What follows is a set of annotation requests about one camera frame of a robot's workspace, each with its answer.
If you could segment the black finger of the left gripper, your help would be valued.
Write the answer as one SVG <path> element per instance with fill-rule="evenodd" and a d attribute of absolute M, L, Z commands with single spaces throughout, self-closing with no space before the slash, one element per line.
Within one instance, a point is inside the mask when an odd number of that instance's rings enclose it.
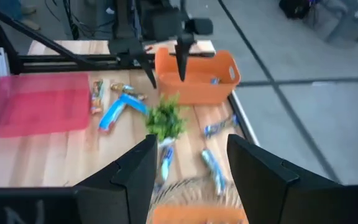
<path fill-rule="evenodd" d="M 136 60 L 146 72 L 153 88 L 157 87 L 157 82 L 152 71 L 152 66 L 147 58 L 144 46 L 137 38 L 130 39 L 111 39 L 109 41 L 110 54 L 118 55 L 121 60 Z"/>
<path fill-rule="evenodd" d="M 213 22 L 208 18 L 188 19 L 184 22 L 182 33 L 178 36 L 175 46 L 176 60 L 180 80 L 185 81 L 186 65 L 191 46 L 195 43 L 194 35 L 211 35 Z"/>

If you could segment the small green potted plant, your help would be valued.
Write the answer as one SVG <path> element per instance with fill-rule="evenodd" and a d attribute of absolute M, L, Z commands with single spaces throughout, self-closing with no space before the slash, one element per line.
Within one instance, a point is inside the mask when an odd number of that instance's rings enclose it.
<path fill-rule="evenodd" d="M 171 146 L 185 132 L 186 120 L 180 116 L 179 94 L 162 95 L 158 105 L 148 109 L 145 127 L 157 137 L 158 147 Z"/>

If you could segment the orange plastic bin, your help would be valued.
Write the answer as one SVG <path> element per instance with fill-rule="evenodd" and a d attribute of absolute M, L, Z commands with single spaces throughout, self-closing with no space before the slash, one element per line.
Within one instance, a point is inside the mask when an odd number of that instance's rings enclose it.
<path fill-rule="evenodd" d="M 161 95 L 179 94 L 181 105 L 216 105 L 222 103 L 239 84 L 241 75 L 232 54 L 219 50 L 214 57 L 188 57 L 185 81 L 180 80 L 175 56 L 167 48 L 155 53 L 155 74 Z M 212 78 L 220 78 L 218 85 Z"/>

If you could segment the round wicker basket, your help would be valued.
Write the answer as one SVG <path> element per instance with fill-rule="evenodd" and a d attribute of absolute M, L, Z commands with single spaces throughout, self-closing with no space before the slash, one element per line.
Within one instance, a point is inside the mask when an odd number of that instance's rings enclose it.
<path fill-rule="evenodd" d="M 156 190 L 150 201 L 147 221 L 158 206 L 164 205 L 219 206 L 241 208 L 244 211 L 234 182 L 227 180 L 224 194 L 218 196 L 210 177 L 184 179 Z"/>

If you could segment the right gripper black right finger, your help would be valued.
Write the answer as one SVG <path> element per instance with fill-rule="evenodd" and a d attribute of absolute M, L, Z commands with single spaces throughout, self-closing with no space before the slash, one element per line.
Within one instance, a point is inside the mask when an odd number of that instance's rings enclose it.
<path fill-rule="evenodd" d="M 291 184 L 299 175 L 284 160 L 236 134 L 227 139 L 231 174 L 249 224 L 280 224 Z"/>

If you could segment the silver blue granola bar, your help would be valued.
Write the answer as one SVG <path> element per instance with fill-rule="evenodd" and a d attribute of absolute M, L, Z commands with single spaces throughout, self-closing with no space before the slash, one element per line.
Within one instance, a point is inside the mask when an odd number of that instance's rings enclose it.
<path fill-rule="evenodd" d="M 201 153 L 205 164 L 211 172 L 211 177 L 214 182 L 216 195 L 222 196 L 226 189 L 226 180 L 220 168 L 219 162 L 214 157 L 213 153 L 208 149 L 203 149 Z"/>
<path fill-rule="evenodd" d="M 161 164 L 160 164 L 160 183 L 164 184 L 168 178 L 170 165 L 173 160 L 174 147 L 166 146 L 162 149 Z"/>

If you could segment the black bag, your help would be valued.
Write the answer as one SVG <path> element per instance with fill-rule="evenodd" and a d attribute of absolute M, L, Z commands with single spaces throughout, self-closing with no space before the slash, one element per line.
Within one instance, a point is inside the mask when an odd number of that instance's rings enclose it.
<path fill-rule="evenodd" d="M 280 9 L 288 19 L 303 19 L 310 11 L 310 0 L 280 0 Z"/>

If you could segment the pink plastic bin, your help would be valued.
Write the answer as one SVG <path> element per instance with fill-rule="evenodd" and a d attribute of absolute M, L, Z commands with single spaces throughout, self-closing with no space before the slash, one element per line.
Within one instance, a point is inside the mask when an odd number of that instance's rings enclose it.
<path fill-rule="evenodd" d="M 0 137 L 85 129 L 89 120 L 87 73 L 0 78 Z"/>

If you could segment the person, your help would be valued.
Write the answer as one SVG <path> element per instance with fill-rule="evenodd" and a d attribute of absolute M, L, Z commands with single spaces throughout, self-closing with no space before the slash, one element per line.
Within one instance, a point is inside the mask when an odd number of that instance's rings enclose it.
<path fill-rule="evenodd" d="M 21 0 L 0 0 L 0 11 L 11 19 L 23 23 L 32 30 L 40 30 L 40 26 L 37 23 L 25 18 L 25 16 L 37 12 L 35 6 L 22 5 Z"/>

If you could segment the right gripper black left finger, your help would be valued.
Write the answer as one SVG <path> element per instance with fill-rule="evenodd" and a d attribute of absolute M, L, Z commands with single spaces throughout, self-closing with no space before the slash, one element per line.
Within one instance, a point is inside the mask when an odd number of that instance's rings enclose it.
<path fill-rule="evenodd" d="M 144 140 L 77 184 L 81 224 L 145 224 L 154 188 L 157 137 Z"/>

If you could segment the grey office chair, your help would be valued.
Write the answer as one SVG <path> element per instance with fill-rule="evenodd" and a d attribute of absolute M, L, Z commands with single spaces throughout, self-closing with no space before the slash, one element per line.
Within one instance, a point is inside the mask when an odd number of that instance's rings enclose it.
<path fill-rule="evenodd" d="M 324 38 L 327 43 L 331 43 L 344 33 L 350 25 L 358 25 L 358 0 L 314 0 L 316 7 L 321 7 L 328 11 L 335 19 L 337 24 Z"/>

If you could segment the black aluminium table frame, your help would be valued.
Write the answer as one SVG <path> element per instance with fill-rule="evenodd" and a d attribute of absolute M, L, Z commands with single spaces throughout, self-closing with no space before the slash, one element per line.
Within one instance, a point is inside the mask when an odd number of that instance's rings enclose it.
<path fill-rule="evenodd" d="M 8 68 L 13 72 L 21 73 L 50 73 L 50 72 L 79 72 L 79 71 L 107 71 L 107 70 L 140 70 L 140 65 L 124 66 L 120 62 L 117 62 L 117 58 L 113 55 L 102 54 L 74 54 L 69 52 L 66 48 L 61 47 L 53 41 L 48 39 L 42 34 L 38 34 L 35 31 L 26 28 L 19 22 L 13 21 L 10 17 L 0 12 L 0 21 L 11 26 L 16 31 L 30 37 L 33 40 L 44 44 L 44 46 L 56 51 L 58 55 L 19 55 L 14 49 L 13 45 L 7 38 L 7 35 L 3 31 L 0 25 L 0 47 L 7 48 L 7 57 L 14 63 L 9 61 Z M 60 64 L 63 62 L 72 62 L 73 64 Z M 52 65 L 24 65 L 25 63 L 53 63 Z M 235 93 L 231 93 L 227 98 L 232 109 L 236 115 L 242 116 L 240 118 L 239 126 L 243 135 L 248 141 L 254 144 L 258 144 L 256 135 L 252 126 L 249 124 L 248 117 L 242 110 L 242 106 L 237 102 Z"/>

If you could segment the orange cloth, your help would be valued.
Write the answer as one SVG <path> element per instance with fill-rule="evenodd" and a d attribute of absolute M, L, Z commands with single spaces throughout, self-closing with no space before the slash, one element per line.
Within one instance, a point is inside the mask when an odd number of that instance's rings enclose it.
<path fill-rule="evenodd" d="M 249 224 L 241 208 L 201 205 L 158 206 L 147 224 Z"/>

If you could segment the dark blue granola bar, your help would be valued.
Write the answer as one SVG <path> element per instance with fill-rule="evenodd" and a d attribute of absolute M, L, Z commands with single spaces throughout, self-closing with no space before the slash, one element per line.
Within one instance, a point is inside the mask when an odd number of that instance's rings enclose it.
<path fill-rule="evenodd" d="M 230 126 L 237 126 L 238 124 L 238 118 L 235 114 L 233 114 L 222 121 L 206 126 L 204 128 L 204 136 L 209 139 L 211 136 L 220 133 L 223 129 Z"/>

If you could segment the brown granola bar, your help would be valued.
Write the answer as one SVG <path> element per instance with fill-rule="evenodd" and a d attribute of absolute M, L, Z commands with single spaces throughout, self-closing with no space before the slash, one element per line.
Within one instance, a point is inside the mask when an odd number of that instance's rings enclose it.
<path fill-rule="evenodd" d="M 112 83 L 110 85 L 110 89 L 112 91 L 131 95 L 134 98 L 137 98 L 138 100 L 145 100 L 147 98 L 147 95 L 137 92 L 133 86 L 126 85 L 124 83 Z"/>
<path fill-rule="evenodd" d="M 91 89 L 91 114 L 101 113 L 103 111 L 103 80 L 95 80 Z"/>

